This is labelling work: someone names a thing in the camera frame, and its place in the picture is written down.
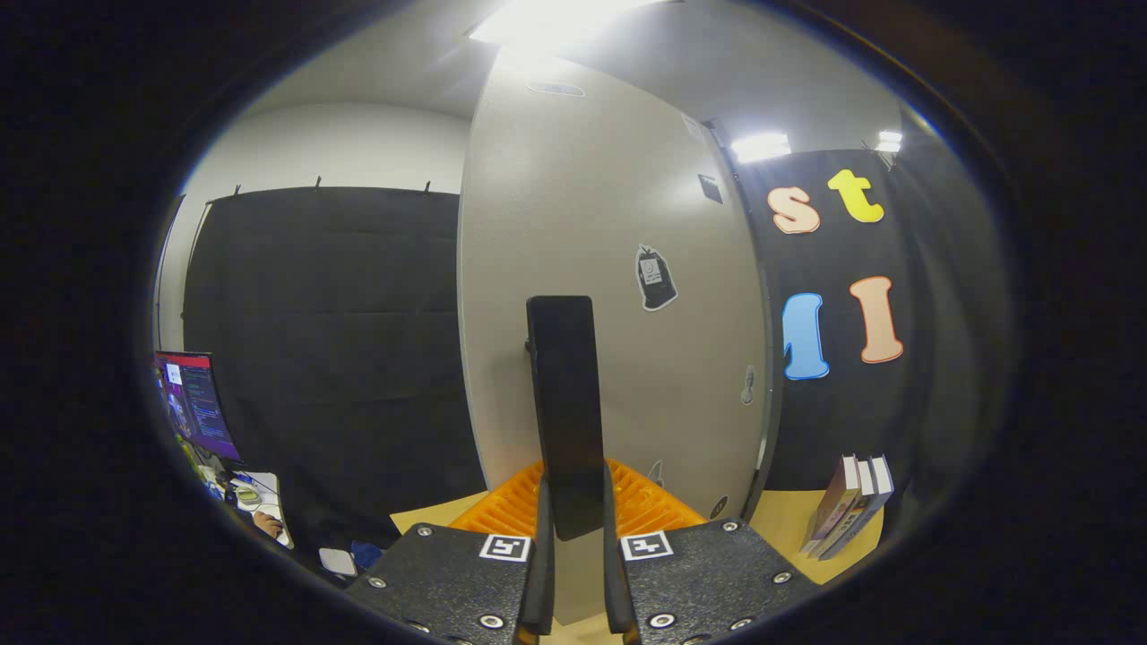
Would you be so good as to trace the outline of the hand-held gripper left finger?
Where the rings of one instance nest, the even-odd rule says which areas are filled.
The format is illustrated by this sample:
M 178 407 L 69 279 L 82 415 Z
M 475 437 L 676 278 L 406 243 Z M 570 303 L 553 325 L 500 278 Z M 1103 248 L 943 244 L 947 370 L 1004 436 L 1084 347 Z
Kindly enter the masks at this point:
M 427 644 L 537 644 L 553 624 L 554 542 L 537 461 L 454 522 L 412 524 L 345 591 Z

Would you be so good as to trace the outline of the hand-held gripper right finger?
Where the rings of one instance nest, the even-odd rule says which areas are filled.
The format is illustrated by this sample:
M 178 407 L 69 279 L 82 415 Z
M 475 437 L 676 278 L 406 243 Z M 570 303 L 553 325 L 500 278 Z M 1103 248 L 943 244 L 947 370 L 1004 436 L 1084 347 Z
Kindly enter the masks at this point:
M 754 644 L 820 586 L 738 516 L 708 521 L 662 487 L 602 467 L 604 608 L 625 644 Z

